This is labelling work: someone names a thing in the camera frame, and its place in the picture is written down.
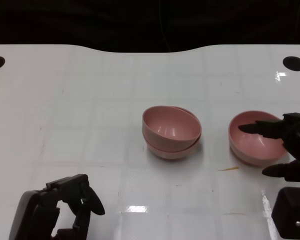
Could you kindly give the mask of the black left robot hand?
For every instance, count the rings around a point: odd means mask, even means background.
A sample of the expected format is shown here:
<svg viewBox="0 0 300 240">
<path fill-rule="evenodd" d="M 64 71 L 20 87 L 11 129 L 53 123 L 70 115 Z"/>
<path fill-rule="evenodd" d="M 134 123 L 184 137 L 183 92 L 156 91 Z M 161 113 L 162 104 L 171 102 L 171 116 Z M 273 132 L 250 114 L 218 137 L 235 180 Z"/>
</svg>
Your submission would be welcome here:
<svg viewBox="0 0 300 240">
<path fill-rule="evenodd" d="M 58 229 L 55 236 L 60 208 L 66 203 L 75 220 L 72 228 Z M 21 196 L 13 219 L 11 240 L 85 240 L 88 235 L 91 214 L 102 216 L 104 206 L 90 187 L 86 174 L 64 177 L 46 184 L 42 190 L 26 191 Z"/>
</svg>

